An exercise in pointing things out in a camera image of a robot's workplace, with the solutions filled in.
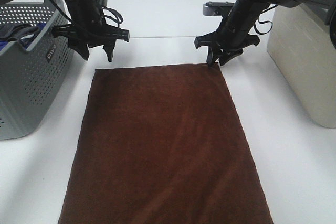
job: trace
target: white table surface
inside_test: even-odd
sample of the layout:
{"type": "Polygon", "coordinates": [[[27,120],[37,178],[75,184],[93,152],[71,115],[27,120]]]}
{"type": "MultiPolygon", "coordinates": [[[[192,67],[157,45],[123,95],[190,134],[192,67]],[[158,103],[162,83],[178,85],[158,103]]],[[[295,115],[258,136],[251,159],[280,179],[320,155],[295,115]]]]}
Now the white table surface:
{"type": "MultiPolygon", "coordinates": [[[[91,50],[88,62],[76,55],[38,129],[0,142],[0,224],[57,223],[95,69],[204,63],[207,49],[196,50],[194,36],[220,21],[202,16],[207,1],[110,0],[133,39],[117,42],[113,63],[101,48],[91,50]]],[[[267,54],[267,39],[261,36],[258,47],[222,72],[274,223],[335,224],[336,130],[309,119],[267,54]]]]}

